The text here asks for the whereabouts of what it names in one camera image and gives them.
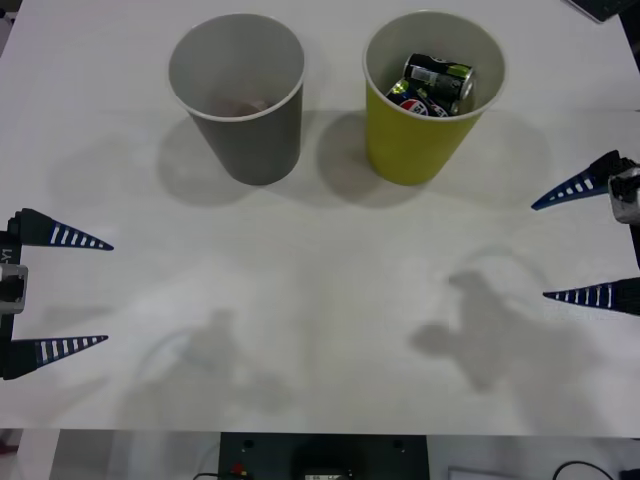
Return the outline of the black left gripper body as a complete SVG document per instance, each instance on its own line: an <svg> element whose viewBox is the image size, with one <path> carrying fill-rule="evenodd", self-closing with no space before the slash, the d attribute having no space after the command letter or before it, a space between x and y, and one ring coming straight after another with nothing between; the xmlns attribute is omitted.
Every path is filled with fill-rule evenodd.
<svg viewBox="0 0 640 480"><path fill-rule="evenodd" d="M22 311L21 245L8 232L1 233L1 348L11 340L13 319Z"/></svg>

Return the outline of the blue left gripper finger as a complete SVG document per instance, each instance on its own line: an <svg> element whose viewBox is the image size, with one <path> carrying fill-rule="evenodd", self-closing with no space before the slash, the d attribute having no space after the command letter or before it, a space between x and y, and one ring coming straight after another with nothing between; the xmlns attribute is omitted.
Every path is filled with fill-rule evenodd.
<svg viewBox="0 0 640 480"><path fill-rule="evenodd" d="M114 250L111 244L34 209L17 211L9 219L7 228L8 233L25 246Z"/></svg>
<svg viewBox="0 0 640 480"><path fill-rule="evenodd" d="M12 340L2 362L1 378L14 380L98 345L107 335Z"/></svg>

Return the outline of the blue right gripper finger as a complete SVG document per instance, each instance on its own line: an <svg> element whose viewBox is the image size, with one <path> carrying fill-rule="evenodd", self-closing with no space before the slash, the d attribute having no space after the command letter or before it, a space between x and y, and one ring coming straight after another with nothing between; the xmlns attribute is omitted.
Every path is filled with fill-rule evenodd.
<svg viewBox="0 0 640 480"><path fill-rule="evenodd" d="M609 178L635 166L635 161L621 157L618 150L612 150L595 160L585 170L542 195L531 208L539 211L562 203L607 194Z"/></svg>
<svg viewBox="0 0 640 480"><path fill-rule="evenodd" d="M569 290L544 292L545 298L582 307L640 314L640 279L630 278Z"/></svg>

